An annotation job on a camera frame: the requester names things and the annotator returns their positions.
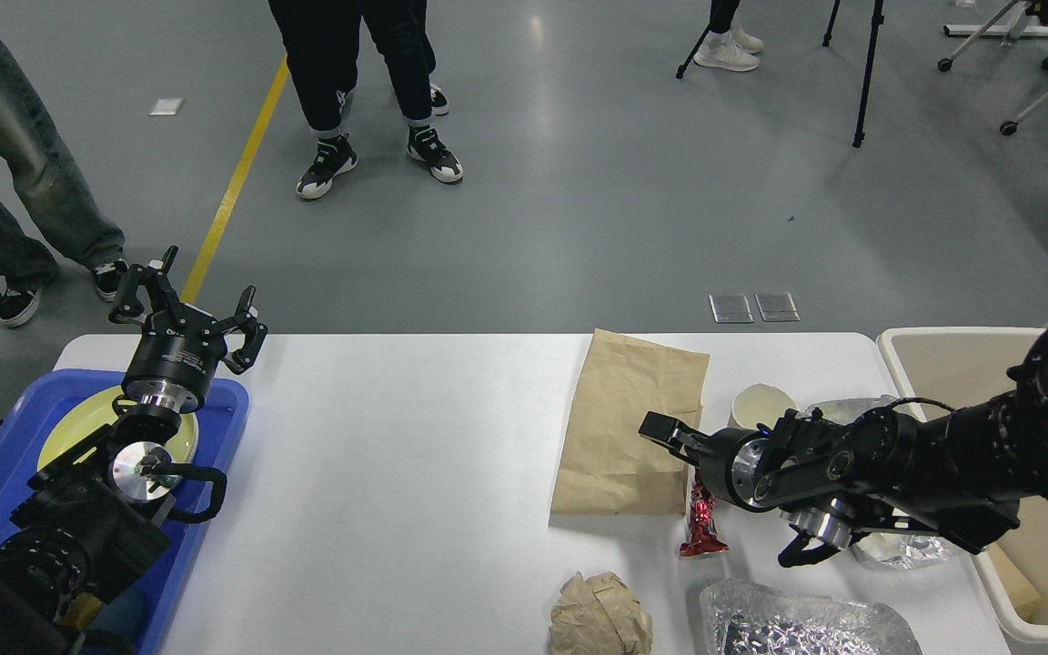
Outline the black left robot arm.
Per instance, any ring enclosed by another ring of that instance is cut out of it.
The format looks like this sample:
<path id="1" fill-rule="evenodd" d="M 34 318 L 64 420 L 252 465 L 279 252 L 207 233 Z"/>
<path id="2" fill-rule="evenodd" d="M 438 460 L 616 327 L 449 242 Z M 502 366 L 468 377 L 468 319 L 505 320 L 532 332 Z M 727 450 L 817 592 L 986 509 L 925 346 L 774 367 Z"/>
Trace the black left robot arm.
<path id="1" fill-rule="evenodd" d="M 227 474 L 183 463 L 169 440 L 208 403 L 217 369 L 245 373 L 267 325 L 245 287 L 225 318 L 187 304 L 171 286 L 177 248 L 121 278 L 111 322 L 137 325 L 140 340 L 113 398 L 111 422 L 80 437 L 32 473 L 29 497 L 0 540 L 0 654 L 77 654 L 87 643 L 132 646 L 79 629 L 77 601 L 109 604 L 172 547 L 167 522 L 204 525 L 220 514 Z"/>

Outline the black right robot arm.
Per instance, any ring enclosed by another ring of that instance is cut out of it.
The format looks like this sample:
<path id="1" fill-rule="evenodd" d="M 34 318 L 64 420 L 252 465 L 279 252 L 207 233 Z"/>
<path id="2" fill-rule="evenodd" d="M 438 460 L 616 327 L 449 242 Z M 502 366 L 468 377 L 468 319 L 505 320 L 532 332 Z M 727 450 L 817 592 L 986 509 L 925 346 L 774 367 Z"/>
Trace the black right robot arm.
<path id="1" fill-rule="evenodd" d="M 703 434 L 649 413 L 638 431 L 693 466 L 711 497 L 780 509 L 795 532 L 784 568 L 871 532 L 939 536 L 976 555 L 1018 528 L 1023 498 L 1048 503 L 1048 328 L 1006 374 L 1012 390 L 932 420 L 903 414 L 899 398 L 845 424 L 790 409 L 773 425 Z"/>

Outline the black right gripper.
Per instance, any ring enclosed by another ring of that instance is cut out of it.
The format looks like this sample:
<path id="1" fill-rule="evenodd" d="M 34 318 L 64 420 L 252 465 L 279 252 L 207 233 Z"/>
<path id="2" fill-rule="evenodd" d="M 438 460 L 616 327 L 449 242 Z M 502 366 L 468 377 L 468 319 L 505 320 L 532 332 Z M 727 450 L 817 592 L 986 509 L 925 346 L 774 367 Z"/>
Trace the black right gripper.
<path id="1" fill-rule="evenodd" d="M 704 488 L 717 500 L 736 509 L 765 514 L 770 503 L 754 498 L 757 468 L 770 437 L 757 428 L 720 428 L 703 434 L 681 419 L 660 413 L 648 413 L 638 435 L 665 447 L 671 456 L 695 466 L 701 473 Z"/>

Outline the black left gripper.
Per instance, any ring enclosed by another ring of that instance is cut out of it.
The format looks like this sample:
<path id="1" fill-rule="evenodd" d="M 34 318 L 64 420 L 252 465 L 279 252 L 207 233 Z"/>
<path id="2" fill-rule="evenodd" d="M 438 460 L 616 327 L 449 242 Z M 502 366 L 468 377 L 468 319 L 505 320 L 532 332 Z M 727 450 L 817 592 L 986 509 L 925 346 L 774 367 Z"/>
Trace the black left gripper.
<path id="1" fill-rule="evenodd" d="M 245 287 L 230 316 L 217 320 L 185 307 L 179 318 L 179 294 L 169 279 L 177 253 L 178 246 L 170 246 L 149 264 L 130 266 L 107 318 L 113 324 L 141 325 L 140 341 L 121 383 L 125 397 L 145 405 L 162 398 L 176 413 L 190 414 L 208 403 L 220 361 L 236 376 L 257 363 L 267 325 L 257 318 L 254 286 Z M 224 339 L 232 333 L 241 333 L 244 343 L 230 351 Z"/>

